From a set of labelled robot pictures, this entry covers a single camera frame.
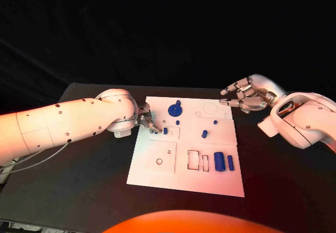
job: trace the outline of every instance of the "cable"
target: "cable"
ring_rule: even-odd
[[[18,169],[18,170],[8,171],[8,172],[5,172],[5,173],[1,173],[0,175],[4,175],[4,174],[8,174],[8,173],[12,173],[12,172],[17,172],[17,171],[21,171],[21,170],[25,170],[25,169],[31,168],[33,166],[35,166],[35,165],[38,165],[41,162],[44,162],[47,159],[50,159],[50,158],[57,154],[57,152],[56,152],[51,156],[48,156],[44,160],[41,160],[38,163],[33,164],[31,166],[27,166],[27,167]]]
[[[40,150],[38,152],[35,152],[34,154],[31,154],[28,157],[25,157],[24,159],[21,159],[18,162],[15,162],[14,164],[8,165],[8,166],[2,166],[0,168],[0,171],[2,171],[7,167],[20,164],[21,162],[24,162],[25,160],[28,160],[34,155],[37,155],[40,152],[43,152],[44,150]]]

